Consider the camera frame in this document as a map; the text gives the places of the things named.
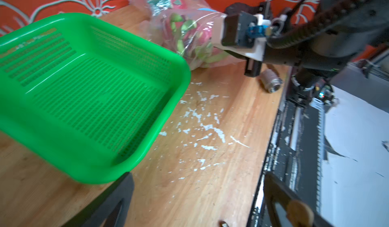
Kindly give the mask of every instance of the white paint splatter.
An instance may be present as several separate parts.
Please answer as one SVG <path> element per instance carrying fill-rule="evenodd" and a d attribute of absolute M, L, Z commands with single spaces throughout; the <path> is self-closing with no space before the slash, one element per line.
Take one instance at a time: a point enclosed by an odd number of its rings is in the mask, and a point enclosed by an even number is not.
<path fill-rule="evenodd" d="M 201 147 L 204 148 L 205 150 L 213 150 L 213 151 L 217 150 L 217 148 L 214 148 L 213 146 L 201 145 Z"/>
<path fill-rule="evenodd" d="M 225 136 L 224 136 L 224 132 L 221 129 L 213 127 L 212 124 L 210 124 L 210 125 L 203 125 L 201 123 L 200 126 L 202 126 L 206 131 L 208 131 L 209 129 L 213 129 L 217 133 L 217 135 L 219 136 L 221 141 L 222 142 L 226 142 L 226 139 L 225 139 Z"/>
<path fill-rule="evenodd" d="M 200 96 L 200 101 L 206 101 L 207 97 L 203 97 L 200 91 L 197 91 L 198 96 Z"/>
<path fill-rule="evenodd" d="M 203 164 L 205 163 L 205 158 L 203 158 L 203 159 L 198 159 L 197 161 L 201 163 L 201 166 L 203 166 Z"/>
<path fill-rule="evenodd" d="M 196 141 L 203 140 L 203 139 L 207 139 L 207 138 L 209 138 L 209 137 L 206 135 L 206 136 L 204 136 L 204 137 L 202 137 L 202 138 L 200 138 L 200 139 L 197 139 Z"/>
<path fill-rule="evenodd" d="M 214 95 L 212 94 L 211 97 L 209 98 L 209 100 L 213 99 L 213 98 L 216 98 L 216 97 L 219 97 L 219 95 Z"/>
<path fill-rule="evenodd" d="M 196 117 L 197 118 L 197 122 L 200 122 L 201 120 L 201 115 L 202 114 L 197 114 L 196 111 L 197 109 L 191 109 L 191 108 L 188 108 L 190 112 L 192 112 L 192 116 Z"/>
<path fill-rule="evenodd" d="M 248 147 L 249 148 L 249 146 L 246 146 L 246 145 L 244 145 L 243 143 L 241 143 L 240 141 L 238 141 L 238 140 L 236 140 L 233 136 L 230 136 L 231 138 L 232 138 L 232 140 L 234 140 L 235 142 L 237 142 L 237 143 L 239 143 L 240 145 L 243 145 L 243 146 L 245 146 L 245 147 Z"/>
<path fill-rule="evenodd" d="M 214 119 L 215 119 L 217 124 L 220 124 L 219 118 L 217 116 L 214 116 Z"/>
<path fill-rule="evenodd" d="M 204 167 L 201 167 L 200 170 L 205 170 L 207 167 L 211 166 L 210 164 Z"/>

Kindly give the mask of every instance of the wooden table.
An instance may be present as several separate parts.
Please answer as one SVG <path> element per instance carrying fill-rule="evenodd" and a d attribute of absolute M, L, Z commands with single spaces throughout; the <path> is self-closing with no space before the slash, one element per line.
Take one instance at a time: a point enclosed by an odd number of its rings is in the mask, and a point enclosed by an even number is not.
<path fill-rule="evenodd" d="M 146 16 L 128 6 L 102 19 L 137 33 Z M 246 225 L 282 92 L 243 74 L 244 63 L 192 72 L 166 136 L 132 171 L 126 226 Z M 108 186 L 77 183 L 0 133 L 0 226 L 61 226 Z"/>

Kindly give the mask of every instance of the green leaf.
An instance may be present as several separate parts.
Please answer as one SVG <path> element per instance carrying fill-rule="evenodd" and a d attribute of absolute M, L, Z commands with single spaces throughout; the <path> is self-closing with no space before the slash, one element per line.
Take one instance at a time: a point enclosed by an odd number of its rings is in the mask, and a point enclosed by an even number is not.
<path fill-rule="evenodd" d="M 177 30 L 175 26 L 175 22 L 170 23 L 170 27 L 172 28 L 172 31 L 175 32 Z"/>
<path fill-rule="evenodd" d="M 182 5 L 182 2 L 180 0 L 175 0 L 173 3 L 176 4 L 176 5 L 179 5 L 179 6 Z"/>
<path fill-rule="evenodd" d="M 213 62 L 218 62 L 218 61 L 221 61 L 223 60 L 224 58 L 226 58 L 229 54 L 225 51 L 217 54 L 217 55 L 213 55 L 213 56 L 210 56 L 210 57 L 207 57 L 206 59 L 204 59 L 204 62 L 205 63 L 213 63 Z"/>
<path fill-rule="evenodd" d="M 191 30 L 191 29 L 195 29 L 197 28 L 197 23 L 195 20 L 186 20 L 183 24 L 183 26 L 185 25 L 187 27 L 188 30 Z"/>
<path fill-rule="evenodd" d="M 184 54 L 185 47 L 184 42 L 182 40 L 177 40 L 177 52 L 182 56 Z"/>
<path fill-rule="evenodd" d="M 177 13 L 172 13 L 170 15 L 170 22 L 182 22 L 184 19 L 181 17 L 181 15 Z"/>

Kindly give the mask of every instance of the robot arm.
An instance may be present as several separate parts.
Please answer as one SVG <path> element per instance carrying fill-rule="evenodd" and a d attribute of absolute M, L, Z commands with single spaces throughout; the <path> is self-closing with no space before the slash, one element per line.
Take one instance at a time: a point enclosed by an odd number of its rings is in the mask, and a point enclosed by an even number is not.
<path fill-rule="evenodd" d="M 299 67 L 287 98 L 306 107 L 319 80 L 328 82 L 367 44 L 388 40 L 389 0 L 321 0 L 321 11 L 294 27 L 290 18 L 303 2 L 276 18 L 268 2 L 256 14 L 225 15 L 214 22 L 212 44 L 246 58 L 246 76 L 258 76 L 262 63 Z"/>

